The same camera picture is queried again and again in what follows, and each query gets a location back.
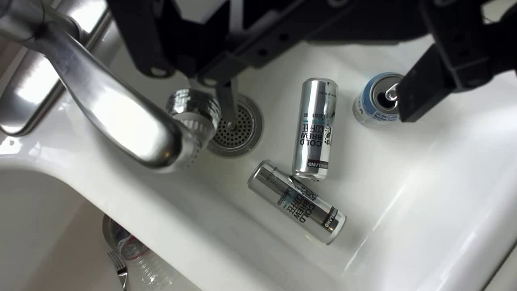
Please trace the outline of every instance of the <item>sink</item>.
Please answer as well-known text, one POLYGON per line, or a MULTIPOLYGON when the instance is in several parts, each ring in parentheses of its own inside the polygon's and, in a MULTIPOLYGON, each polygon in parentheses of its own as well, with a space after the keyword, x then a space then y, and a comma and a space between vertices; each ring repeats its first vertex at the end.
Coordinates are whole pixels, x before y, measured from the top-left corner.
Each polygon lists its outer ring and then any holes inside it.
MULTIPOLYGON (((95 53, 156 105, 187 87, 138 74, 112 24, 103 41, 95 53)), ((481 289, 517 239, 515 77, 452 95, 415 124, 371 129, 352 114, 369 77, 405 72, 429 41, 300 43, 245 71, 238 87, 263 134, 238 158, 205 150, 184 171, 142 168, 62 93, 30 134, 1 137, 0 168, 62 181, 200 289, 481 289), (261 160, 290 169, 300 84, 313 75, 339 85, 329 174, 306 182, 347 214, 331 245, 247 187, 261 160)))
MULTIPOLYGON (((64 182, 33 171, 0 171, 1 287, 116 291, 121 284, 101 232, 103 211, 64 182)), ((129 287, 154 289, 166 276, 177 291, 196 289, 151 252, 127 261, 129 287)))

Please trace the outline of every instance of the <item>battery label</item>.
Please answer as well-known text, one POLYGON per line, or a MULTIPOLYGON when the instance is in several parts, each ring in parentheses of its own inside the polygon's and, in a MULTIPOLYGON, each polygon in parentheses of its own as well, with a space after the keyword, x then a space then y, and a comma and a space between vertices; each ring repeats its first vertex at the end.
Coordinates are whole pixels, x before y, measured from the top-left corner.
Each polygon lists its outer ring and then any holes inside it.
POLYGON ((314 205, 310 200, 292 189, 285 189, 284 195, 277 200, 277 205, 298 223, 305 223, 314 210, 314 205))

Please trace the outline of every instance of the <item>faucet spout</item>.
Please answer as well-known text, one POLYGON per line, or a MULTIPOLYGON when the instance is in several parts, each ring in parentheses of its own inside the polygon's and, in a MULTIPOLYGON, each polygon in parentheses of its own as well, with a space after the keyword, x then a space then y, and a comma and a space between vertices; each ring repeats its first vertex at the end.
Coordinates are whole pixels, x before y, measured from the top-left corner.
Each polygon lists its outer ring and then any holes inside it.
POLYGON ((124 153, 150 168, 193 155, 190 129, 116 79, 66 22, 41 1, 0 0, 0 33, 43 53, 87 119, 124 153))

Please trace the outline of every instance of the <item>drain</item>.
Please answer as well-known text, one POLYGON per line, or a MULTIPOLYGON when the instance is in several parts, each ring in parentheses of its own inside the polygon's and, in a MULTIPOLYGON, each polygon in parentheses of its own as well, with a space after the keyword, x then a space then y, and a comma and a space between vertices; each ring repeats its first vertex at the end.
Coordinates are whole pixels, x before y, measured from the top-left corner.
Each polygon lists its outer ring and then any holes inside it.
POLYGON ((219 127, 208 148, 222 156, 238 156, 251 150, 261 132, 261 116, 256 105, 247 98, 237 98, 237 117, 232 126, 221 117, 219 127))

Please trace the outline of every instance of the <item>white ceramic surface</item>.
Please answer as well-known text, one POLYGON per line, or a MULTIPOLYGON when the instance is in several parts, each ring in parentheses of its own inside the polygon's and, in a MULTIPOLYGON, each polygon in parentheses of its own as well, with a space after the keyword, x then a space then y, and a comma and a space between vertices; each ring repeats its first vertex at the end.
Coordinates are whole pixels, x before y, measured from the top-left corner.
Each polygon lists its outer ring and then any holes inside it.
MULTIPOLYGON (((154 103, 187 84, 140 75, 114 27, 104 41, 101 58, 154 103)), ((61 179, 201 289, 478 289, 517 239, 517 79, 500 75, 385 130, 363 127, 350 111, 369 75, 406 71, 426 45, 301 43, 245 71, 240 90, 264 126, 240 158, 205 151, 180 172, 145 169, 100 137, 64 93, 33 132, 1 137, 0 166, 61 179), (329 176, 306 182, 348 216, 331 245, 245 184, 261 160, 290 168, 300 84, 313 75, 339 84, 329 176)))

